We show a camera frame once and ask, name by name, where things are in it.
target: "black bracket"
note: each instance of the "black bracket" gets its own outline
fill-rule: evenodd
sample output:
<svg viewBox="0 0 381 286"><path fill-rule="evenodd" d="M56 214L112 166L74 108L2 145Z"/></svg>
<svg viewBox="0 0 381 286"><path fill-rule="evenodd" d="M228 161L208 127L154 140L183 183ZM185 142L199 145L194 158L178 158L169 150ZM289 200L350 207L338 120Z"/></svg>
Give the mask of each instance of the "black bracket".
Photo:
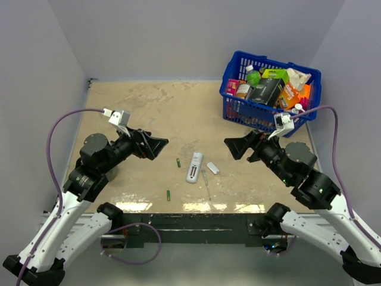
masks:
<svg viewBox="0 0 381 286"><path fill-rule="evenodd" d="M257 146L257 144L261 141L261 138L263 136L265 136L263 132L254 129L250 131L249 134L241 138L226 138L224 140L224 143L229 148L229 151L230 153L232 153L233 158L235 160L239 160L246 153L248 148L254 149ZM258 158L256 160L252 158L251 162L255 162L258 160Z"/></svg>
<svg viewBox="0 0 381 286"><path fill-rule="evenodd" d="M48 271L36 272L36 268L25 269L22 281L29 286L59 286L65 277L64 259L55 259L52 267ZM18 276L23 265L20 257L9 255L3 262L3 267Z"/></svg>
<svg viewBox="0 0 381 286"><path fill-rule="evenodd" d="M283 217L289 211L291 211L289 207L275 203L264 216L263 223L258 225L263 230L262 236L283 233L280 223L283 222Z"/></svg>
<svg viewBox="0 0 381 286"><path fill-rule="evenodd" d="M341 256L343 269L350 277L366 285L381 283L381 268L361 263L350 246Z"/></svg>
<svg viewBox="0 0 381 286"><path fill-rule="evenodd" d="M310 210L330 210L331 202L341 192L327 175L312 170L299 188L292 189L291 194Z"/></svg>

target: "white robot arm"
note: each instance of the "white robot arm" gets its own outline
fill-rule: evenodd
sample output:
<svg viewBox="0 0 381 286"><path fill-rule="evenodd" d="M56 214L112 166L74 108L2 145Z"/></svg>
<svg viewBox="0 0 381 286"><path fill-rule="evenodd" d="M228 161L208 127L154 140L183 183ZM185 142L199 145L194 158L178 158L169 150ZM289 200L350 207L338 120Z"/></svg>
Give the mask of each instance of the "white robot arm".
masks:
<svg viewBox="0 0 381 286"><path fill-rule="evenodd" d="M267 212L262 226L264 237L286 232L295 234L343 263L344 270L364 284L381 283L381 238L354 212L348 209L344 194L325 174L314 170L317 157L300 142L285 148L279 145L278 135L291 131L293 121L288 113L274 116L277 130L266 135L253 130L243 138L227 138L233 158L239 160L248 148L254 150L247 160L261 160L281 179L292 186L291 194L304 206L326 219L337 232L327 231L307 223L301 216L282 204Z"/></svg>
<svg viewBox="0 0 381 286"><path fill-rule="evenodd" d="M59 285L65 269L94 240L112 225L122 226L123 212L112 204L98 207L87 224L68 237L77 219L95 201L108 183L107 172L130 155L153 160L168 144L167 139L153 138L150 132L127 127L130 113L107 110L103 114L117 129L115 142L97 133L85 139L75 169L63 186L61 213L59 202L31 243L19 255L8 256L3 266L29 286Z"/></svg>

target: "green bottle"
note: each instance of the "green bottle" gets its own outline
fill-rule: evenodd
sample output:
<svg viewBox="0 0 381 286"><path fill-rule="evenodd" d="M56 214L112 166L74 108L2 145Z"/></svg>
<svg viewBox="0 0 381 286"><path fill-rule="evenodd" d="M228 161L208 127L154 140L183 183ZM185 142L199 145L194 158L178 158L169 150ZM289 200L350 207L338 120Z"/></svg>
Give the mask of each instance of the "green bottle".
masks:
<svg viewBox="0 0 381 286"><path fill-rule="evenodd" d="M252 65L246 67L246 72L248 73L248 76L247 76L248 84L250 84L252 87L256 87L258 82L261 79L260 72L257 70L254 70Z"/></svg>

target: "bottle cap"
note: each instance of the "bottle cap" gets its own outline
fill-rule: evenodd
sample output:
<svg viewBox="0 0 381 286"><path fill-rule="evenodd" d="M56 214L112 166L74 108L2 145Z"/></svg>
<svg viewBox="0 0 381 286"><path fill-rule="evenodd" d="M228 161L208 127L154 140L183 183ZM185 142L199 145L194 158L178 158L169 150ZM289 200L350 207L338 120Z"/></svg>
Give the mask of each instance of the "bottle cap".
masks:
<svg viewBox="0 0 381 286"><path fill-rule="evenodd" d="M253 68L252 65L246 67L246 71L247 71L247 72L250 72L250 71L252 71L253 69L254 69L254 68Z"/></svg>
<svg viewBox="0 0 381 286"><path fill-rule="evenodd" d="M295 104L294 108L298 111L305 112L303 106L300 103Z"/></svg>

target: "product box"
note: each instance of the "product box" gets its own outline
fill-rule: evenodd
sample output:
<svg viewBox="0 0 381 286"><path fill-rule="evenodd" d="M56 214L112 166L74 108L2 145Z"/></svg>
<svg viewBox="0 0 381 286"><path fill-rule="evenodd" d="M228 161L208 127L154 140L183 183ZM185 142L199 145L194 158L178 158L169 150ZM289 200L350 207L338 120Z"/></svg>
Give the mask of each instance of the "product box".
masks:
<svg viewBox="0 0 381 286"><path fill-rule="evenodd" d="M228 95L231 95L231 96L235 96L236 91L238 89L238 86L244 82L245 82L244 80L229 79L229 81L227 82L227 85L226 85L225 93Z"/></svg>
<svg viewBox="0 0 381 286"><path fill-rule="evenodd" d="M290 110L295 104L299 103L299 101L299 92L291 85L291 83L287 83L278 97L276 107Z"/></svg>
<svg viewBox="0 0 381 286"><path fill-rule="evenodd" d="M311 92L311 86L310 85L304 85L302 90L299 91L299 99L305 97L306 99L310 98L310 92Z"/></svg>
<svg viewBox="0 0 381 286"><path fill-rule="evenodd" d="M262 77L265 79L283 79L285 83L288 83L290 79L287 70L285 69L266 69L262 74Z"/></svg>
<svg viewBox="0 0 381 286"><path fill-rule="evenodd" d="M273 107L285 86L283 79L262 78L247 100Z"/></svg>
<svg viewBox="0 0 381 286"><path fill-rule="evenodd" d="M244 80L229 79L225 88L225 93L234 97L236 95L239 85L244 82ZM226 98L226 116L230 119L233 119L236 116L236 112L233 110L234 101L235 100Z"/></svg>

